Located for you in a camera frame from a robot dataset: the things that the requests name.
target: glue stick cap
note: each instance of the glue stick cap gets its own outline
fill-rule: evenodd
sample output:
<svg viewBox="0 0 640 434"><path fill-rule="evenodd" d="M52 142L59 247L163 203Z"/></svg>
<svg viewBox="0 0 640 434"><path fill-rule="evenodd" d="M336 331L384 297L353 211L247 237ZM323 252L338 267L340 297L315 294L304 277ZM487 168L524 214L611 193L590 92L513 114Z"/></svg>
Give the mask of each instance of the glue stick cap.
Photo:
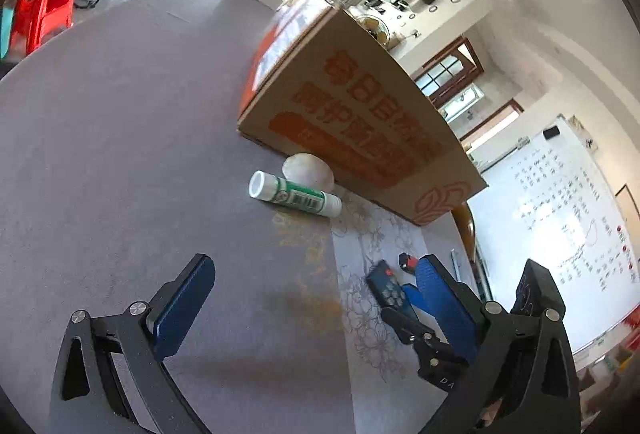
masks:
<svg viewBox="0 0 640 434"><path fill-rule="evenodd" d="M278 191L278 178L268 172L257 170L249 180L249 196L271 201Z"/></svg>
<svg viewBox="0 0 640 434"><path fill-rule="evenodd" d="M340 215L340 212L342 212L342 200L338 198L338 196L327 194L327 192L323 192L323 194L324 206L318 214L328 218L337 218Z"/></svg>

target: metal screw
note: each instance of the metal screw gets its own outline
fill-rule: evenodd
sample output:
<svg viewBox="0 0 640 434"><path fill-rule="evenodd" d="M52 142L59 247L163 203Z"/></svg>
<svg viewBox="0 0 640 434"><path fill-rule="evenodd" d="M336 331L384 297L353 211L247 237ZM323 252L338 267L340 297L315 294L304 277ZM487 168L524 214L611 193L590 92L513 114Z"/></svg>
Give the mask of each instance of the metal screw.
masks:
<svg viewBox="0 0 640 434"><path fill-rule="evenodd" d="M140 315L146 311L146 304L144 302L134 302L129 306L129 313L132 315Z"/></svg>
<svg viewBox="0 0 640 434"><path fill-rule="evenodd" d="M488 303L484 305L484 309L486 309L491 315L500 315L502 312L502 306L500 306L495 300L490 300Z"/></svg>
<svg viewBox="0 0 640 434"><path fill-rule="evenodd" d="M549 308L545 311L546 318L548 318L552 322L558 322L560 320L560 314L554 310Z"/></svg>
<svg viewBox="0 0 640 434"><path fill-rule="evenodd" d="M71 322L74 324L78 324L78 322L82 322L84 319L86 319L86 313L81 309L74 311L73 315L71 315Z"/></svg>

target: gray tablecloth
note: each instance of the gray tablecloth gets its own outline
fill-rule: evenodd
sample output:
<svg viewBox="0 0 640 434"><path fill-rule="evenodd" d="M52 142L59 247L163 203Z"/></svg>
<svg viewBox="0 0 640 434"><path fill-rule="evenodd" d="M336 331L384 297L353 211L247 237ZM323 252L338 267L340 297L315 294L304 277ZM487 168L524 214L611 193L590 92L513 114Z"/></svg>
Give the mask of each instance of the gray tablecloth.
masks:
<svg viewBox="0 0 640 434"><path fill-rule="evenodd" d="M255 0L134 0L0 82L0 383L37 432L71 313L149 299L196 252L216 286L167 365L203 421L353 432L328 220L246 195L255 169L282 162L235 125L272 15Z"/></svg>

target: barcode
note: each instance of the barcode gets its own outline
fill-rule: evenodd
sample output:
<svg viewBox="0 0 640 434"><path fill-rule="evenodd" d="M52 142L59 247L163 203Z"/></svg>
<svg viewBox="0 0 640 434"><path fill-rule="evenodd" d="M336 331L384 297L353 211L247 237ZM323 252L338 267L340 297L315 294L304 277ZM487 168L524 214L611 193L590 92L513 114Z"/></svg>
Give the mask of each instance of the barcode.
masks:
<svg viewBox="0 0 640 434"><path fill-rule="evenodd" d="M317 208L319 203L319 201L315 198L309 198L308 196L301 196L300 194L294 194L291 202L294 205L299 205L301 207L308 207L310 209Z"/></svg>

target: table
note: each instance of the table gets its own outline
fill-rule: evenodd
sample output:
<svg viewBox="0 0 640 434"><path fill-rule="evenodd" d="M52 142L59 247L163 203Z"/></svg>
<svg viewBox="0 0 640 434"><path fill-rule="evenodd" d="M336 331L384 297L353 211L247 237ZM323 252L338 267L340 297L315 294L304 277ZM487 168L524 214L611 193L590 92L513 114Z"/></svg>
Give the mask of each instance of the table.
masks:
<svg viewBox="0 0 640 434"><path fill-rule="evenodd" d="M329 221L246 195L282 164L236 132L272 17L256 0L132 0L0 82L0 383L36 432L71 313L121 313L196 252L216 285L166 365L212 431L414 434L444 399L362 278L386 258L411 282L399 252L431 244L466 260L452 218L421 230L344 193Z"/></svg>

